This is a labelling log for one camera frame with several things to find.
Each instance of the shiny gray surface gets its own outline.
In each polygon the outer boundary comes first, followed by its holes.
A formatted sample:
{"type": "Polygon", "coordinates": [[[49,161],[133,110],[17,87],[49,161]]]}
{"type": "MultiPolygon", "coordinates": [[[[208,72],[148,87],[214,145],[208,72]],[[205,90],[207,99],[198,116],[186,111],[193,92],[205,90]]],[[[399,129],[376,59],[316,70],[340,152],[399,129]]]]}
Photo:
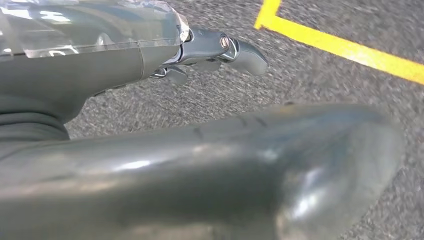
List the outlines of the shiny gray surface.
{"type": "Polygon", "coordinates": [[[0,161],[8,240],[328,240],[390,183],[402,134],[361,105],[30,143],[0,161]]]}
{"type": "Polygon", "coordinates": [[[159,0],[4,0],[0,7],[0,57],[178,46],[189,31],[186,18],[159,0]]]}

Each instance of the gray carpet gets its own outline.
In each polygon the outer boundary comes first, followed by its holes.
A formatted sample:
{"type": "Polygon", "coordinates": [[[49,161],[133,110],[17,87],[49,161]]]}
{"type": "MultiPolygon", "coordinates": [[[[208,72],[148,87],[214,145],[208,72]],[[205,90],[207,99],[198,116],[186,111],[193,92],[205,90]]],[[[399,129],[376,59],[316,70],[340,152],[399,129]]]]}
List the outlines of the gray carpet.
{"type": "MultiPolygon", "coordinates": [[[[67,124],[73,138],[183,126],[286,101],[355,102],[376,106],[404,128],[403,167],[379,202],[349,230],[349,240],[424,239],[424,86],[253,28],[260,0],[169,1],[191,25],[225,31],[258,46],[266,75],[227,67],[190,71],[173,86],[149,80],[90,99],[67,124]]],[[[424,1],[284,0],[281,17],[424,64],[424,1]]]]}

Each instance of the yellow line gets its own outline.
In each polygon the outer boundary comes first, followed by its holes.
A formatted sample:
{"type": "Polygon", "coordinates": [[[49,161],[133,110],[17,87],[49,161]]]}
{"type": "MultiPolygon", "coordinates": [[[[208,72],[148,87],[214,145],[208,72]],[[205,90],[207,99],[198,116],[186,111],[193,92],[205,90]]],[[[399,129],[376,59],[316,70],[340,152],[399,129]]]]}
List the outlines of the yellow line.
{"type": "Polygon", "coordinates": [[[424,85],[424,65],[315,30],[276,16],[279,0],[265,0],[255,28],[261,26],[295,41],[362,65],[424,85]]]}
{"type": "Polygon", "coordinates": [[[260,29],[263,23],[267,22],[270,17],[274,17],[277,14],[280,3],[280,0],[263,0],[262,7],[254,23],[254,28],[260,29]]]}

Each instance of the floor marking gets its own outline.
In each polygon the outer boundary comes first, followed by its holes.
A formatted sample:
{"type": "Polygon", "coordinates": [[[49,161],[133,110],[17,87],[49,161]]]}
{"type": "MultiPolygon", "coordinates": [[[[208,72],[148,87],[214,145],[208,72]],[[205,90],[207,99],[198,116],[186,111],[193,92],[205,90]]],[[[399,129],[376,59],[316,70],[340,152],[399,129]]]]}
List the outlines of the floor marking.
{"type": "Polygon", "coordinates": [[[424,85],[424,65],[391,55],[276,16],[281,0],[263,0],[254,27],[267,28],[300,43],[324,50],[394,76],[424,85]]]}

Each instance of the plastic wrap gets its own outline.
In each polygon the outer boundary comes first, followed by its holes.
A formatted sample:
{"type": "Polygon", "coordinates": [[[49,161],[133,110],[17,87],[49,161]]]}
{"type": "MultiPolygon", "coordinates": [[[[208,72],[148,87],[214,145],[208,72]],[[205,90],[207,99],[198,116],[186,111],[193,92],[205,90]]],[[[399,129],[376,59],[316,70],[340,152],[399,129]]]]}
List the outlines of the plastic wrap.
{"type": "Polygon", "coordinates": [[[0,10],[3,60],[180,45],[189,35],[186,18],[157,0],[0,0],[0,10]]]}

